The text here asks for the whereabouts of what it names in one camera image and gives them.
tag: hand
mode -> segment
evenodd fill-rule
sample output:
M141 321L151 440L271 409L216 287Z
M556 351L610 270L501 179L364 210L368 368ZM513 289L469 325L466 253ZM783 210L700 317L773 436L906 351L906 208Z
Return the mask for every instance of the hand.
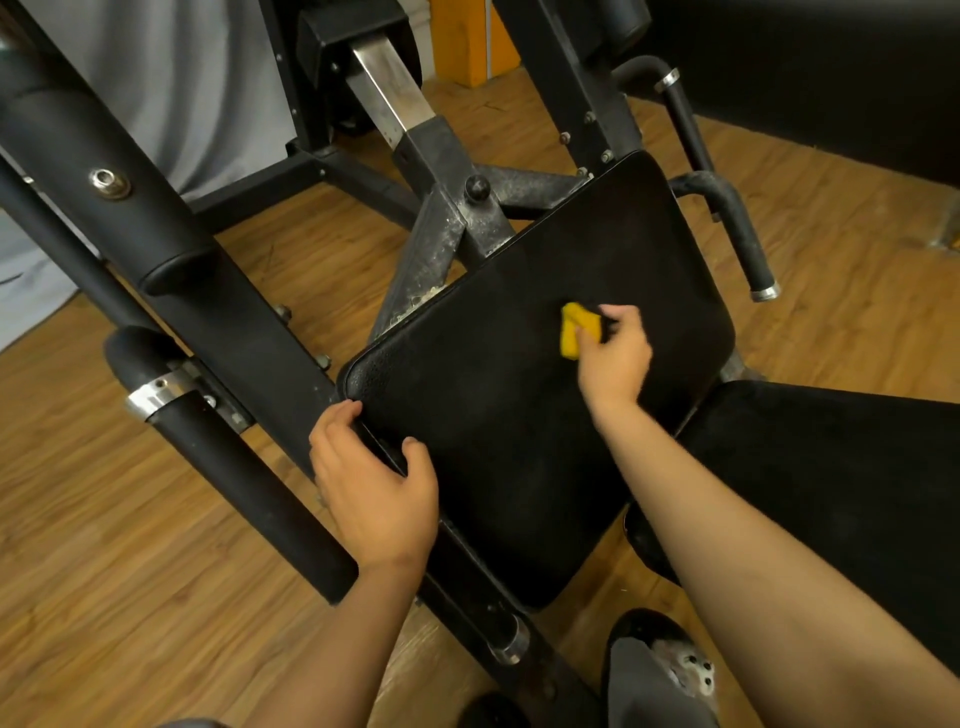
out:
M403 441L408 474L384 465L350 429L363 404L328 407L310 433L317 486L361 573L379 567L413 570L421 579L437 538L437 476L426 445Z
M600 310L616 321L609 342L600 344L577 329L580 391L594 421L622 405L636 406L653 356L636 306L604 304Z

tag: black round knob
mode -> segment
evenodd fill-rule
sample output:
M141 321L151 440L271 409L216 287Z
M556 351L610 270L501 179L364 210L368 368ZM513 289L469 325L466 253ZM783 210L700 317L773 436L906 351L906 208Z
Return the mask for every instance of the black round knob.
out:
M490 197L490 180L483 175L470 175L464 185L468 202L480 204Z

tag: black padded seat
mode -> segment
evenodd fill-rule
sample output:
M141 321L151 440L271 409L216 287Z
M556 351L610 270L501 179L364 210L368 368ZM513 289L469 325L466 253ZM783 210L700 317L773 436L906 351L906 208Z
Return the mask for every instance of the black padded seat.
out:
M737 381L680 441L960 674L960 405ZM636 505L627 530L676 581Z
M441 506L525 606L545 606L627 501L560 357L561 307L633 303L654 347L641 398L675 429L733 327L660 168L634 153L589 182L341 372L388 448L425 442Z

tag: yellow sponge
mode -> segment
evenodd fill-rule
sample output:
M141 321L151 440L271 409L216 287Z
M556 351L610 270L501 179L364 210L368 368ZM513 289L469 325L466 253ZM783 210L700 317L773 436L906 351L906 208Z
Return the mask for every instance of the yellow sponge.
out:
M577 327L600 341L603 326L600 314L587 311L579 303L568 303L563 308L564 322L560 329L560 354L566 359L576 361L580 358L580 345L577 344Z

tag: person's left hand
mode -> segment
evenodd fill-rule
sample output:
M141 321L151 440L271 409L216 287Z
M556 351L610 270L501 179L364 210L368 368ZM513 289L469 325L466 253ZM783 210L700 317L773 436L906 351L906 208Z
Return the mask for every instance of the person's left hand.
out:
M390 470L350 428L363 404L328 407L310 433L317 486L344 546L360 571L378 567L416 570L422 576L437 538L437 476L426 445L403 441L407 476Z

